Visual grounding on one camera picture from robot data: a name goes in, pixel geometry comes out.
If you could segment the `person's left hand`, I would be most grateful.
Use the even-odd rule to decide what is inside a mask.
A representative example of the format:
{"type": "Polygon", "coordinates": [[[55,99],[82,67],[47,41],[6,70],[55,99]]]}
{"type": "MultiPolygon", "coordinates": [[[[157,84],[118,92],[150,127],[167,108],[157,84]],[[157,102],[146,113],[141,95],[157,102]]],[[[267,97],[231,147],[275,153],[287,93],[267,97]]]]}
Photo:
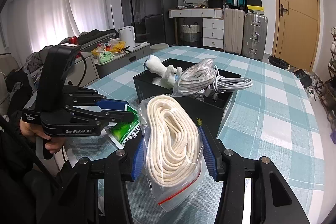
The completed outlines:
{"type": "Polygon", "coordinates": [[[45,148],[50,153],[59,152],[66,141],[65,138],[52,138],[45,134],[41,125],[27,123],[24,122],[22,119],[20,119],[19,128],[22,135],[32,142],[36,141],[37,136],[45,139],[47,141],[47,143],[45,144],[45,148]]]}

